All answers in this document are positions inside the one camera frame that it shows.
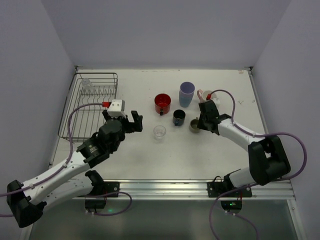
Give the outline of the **dark blue mug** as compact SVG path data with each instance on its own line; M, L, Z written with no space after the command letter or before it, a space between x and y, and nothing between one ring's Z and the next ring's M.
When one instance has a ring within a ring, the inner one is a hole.
M184 124L186 113L182 109L177 109L173 112L172 122L175 127L180 127Z

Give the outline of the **olive green mug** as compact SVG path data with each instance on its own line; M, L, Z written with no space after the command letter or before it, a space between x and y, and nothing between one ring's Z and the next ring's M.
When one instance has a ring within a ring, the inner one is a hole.
M198 128L199 118L196 117L192 119L189 123L189 130L194 133L198 134L201 130Z

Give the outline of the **red mug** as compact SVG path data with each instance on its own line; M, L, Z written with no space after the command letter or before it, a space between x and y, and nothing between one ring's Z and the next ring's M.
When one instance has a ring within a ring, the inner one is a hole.
M154 98L155 111L160 115L166 115L171 108L171 97L168 94L160 93Z

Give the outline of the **clear glass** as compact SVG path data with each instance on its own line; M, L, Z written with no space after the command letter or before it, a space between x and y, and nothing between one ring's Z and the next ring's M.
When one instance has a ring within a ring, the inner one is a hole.
M153 128L153 139L156 143L160 143L165 139L167 129L163 125L157 125Z
M83 90L85 91L91 91L92 89L94 89L94 86L89 78L83 78L80 83L82 85Z

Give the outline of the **pink mug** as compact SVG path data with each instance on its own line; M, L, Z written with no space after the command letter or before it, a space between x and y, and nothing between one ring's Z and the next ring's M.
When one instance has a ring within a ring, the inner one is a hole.
M198 96L200 102L206 101L207 100L207 95L210 95L210 94L212 94L212 90L199 89L197 91L197 96Z

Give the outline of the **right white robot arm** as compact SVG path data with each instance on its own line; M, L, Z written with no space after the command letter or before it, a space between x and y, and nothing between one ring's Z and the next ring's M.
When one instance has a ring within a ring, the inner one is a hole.
M264 186L291 171L291 166L278 136L253 136L253 132L239 130L228 114L220 114L212 100L199 104L200 116L197 127L229 139L248 153L248 167L235 170L213 182L212 188L219 194L257 184Z

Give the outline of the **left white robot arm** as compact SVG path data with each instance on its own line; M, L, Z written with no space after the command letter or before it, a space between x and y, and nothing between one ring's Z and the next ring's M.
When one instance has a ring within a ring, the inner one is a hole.
M103 197L104 181L93 167L116 152L126 134L143 130L143 116L131 111L133 121L122 111L102 112L105 123L66 160L24 182L7 185L6 202L20 228L38 221L53 205L78 196Z

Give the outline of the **light blue plastic cup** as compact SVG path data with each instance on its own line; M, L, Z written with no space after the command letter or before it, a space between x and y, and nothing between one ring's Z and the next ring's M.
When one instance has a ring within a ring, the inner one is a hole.
M183 108L187 108L191 104L193 97L180 96L178 99L180 106Z

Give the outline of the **lavender plastic cup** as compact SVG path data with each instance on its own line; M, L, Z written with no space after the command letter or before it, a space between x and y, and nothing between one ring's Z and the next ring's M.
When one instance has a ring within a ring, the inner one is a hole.
M195 89L196 87L192 82L183 82L179 87L179 100L191 101L194 96Z

